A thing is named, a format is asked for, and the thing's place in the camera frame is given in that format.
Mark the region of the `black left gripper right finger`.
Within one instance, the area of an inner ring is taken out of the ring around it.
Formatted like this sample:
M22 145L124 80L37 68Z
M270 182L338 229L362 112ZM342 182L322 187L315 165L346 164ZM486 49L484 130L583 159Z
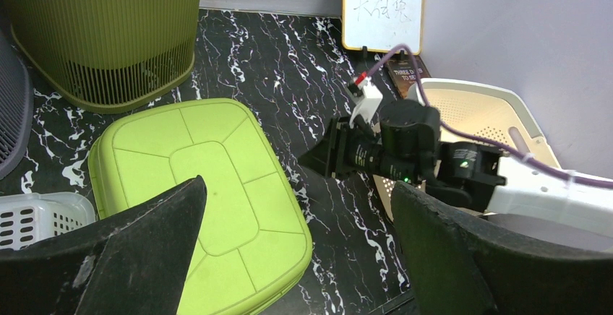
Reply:
M422 314L610 314L612 255L512 232L397 182L393 225Z

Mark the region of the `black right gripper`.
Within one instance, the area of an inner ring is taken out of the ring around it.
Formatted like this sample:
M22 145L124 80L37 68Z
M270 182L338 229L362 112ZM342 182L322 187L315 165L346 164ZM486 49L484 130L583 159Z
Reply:
M325 178L345 179L353 173L377 174L380 136L362 117L353 128L350 117L332 118L321 140L298 157L298 164Z

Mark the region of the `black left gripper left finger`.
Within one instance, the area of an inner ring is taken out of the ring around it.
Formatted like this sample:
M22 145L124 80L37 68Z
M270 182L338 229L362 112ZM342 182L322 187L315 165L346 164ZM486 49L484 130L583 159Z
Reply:
M207 201L201 176L1 253L3 314L175 314Z

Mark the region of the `white perforated plastic basket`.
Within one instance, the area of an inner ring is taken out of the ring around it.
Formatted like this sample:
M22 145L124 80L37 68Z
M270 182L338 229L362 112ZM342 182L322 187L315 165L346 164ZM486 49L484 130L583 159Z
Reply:
M1 249L19 251L96 221L84 196L71 192L1 197Z

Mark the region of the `grey slatted bin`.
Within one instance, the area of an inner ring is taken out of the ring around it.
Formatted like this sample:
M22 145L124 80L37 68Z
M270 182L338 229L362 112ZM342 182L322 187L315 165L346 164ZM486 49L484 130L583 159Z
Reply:
M1 177L20 163L33 121L33 84L27 67L1 35Z

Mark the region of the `olive green slatted bin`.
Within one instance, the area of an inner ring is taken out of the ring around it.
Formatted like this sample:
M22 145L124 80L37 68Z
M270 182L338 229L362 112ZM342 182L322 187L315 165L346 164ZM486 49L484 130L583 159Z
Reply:
M11 34L70 103L123 113L192 73L200 0L3 0Z

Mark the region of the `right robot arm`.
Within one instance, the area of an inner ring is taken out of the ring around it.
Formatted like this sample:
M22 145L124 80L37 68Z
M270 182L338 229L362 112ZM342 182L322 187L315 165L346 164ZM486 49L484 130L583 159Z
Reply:
M443 142L440 112L414 100L380 111L372 131L361 109L333 118L324 137L299 158L326 178L365 172L410 184L453 207L534 217L612 235L612 182L545 165L483 137Z

